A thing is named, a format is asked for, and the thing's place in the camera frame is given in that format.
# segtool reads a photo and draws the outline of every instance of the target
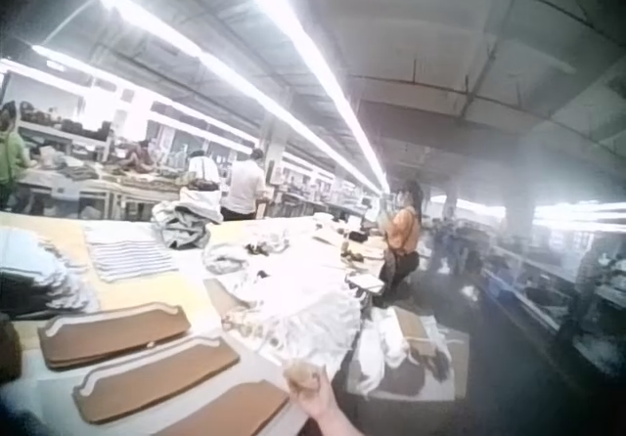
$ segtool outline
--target floor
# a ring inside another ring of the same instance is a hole
[[[613,427],[618,400],[596,372],[570,350],[555,349],[551,337],[515,304],[503,305],[482,290],[475,302],[460,293],[464,284],[476,282],[417,272],[403,298],[404,307],[408,301],[431,310],[441,324],[469,333],[466,399],[368,401],[338,384],[337,399],[359,429],[386,436],[626,434],[598,431],[608,421]]]

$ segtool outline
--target woman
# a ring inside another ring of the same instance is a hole
[[[420,184],[414,180],[408,181],[400,195],[403,208],[385,228],[387,250],[379,276],[385,288],[375,298],[377,306],[388,300],[402,281],[420,265],[417,252],[422,228],[423,193]]]
[[[0,211],[7,209],[20,176],[30,166],[28,149],[15,129],[17,115],[15,102],[6,103],[0,110]],[[14,211],[20,212],[22,208],[14,207]]]

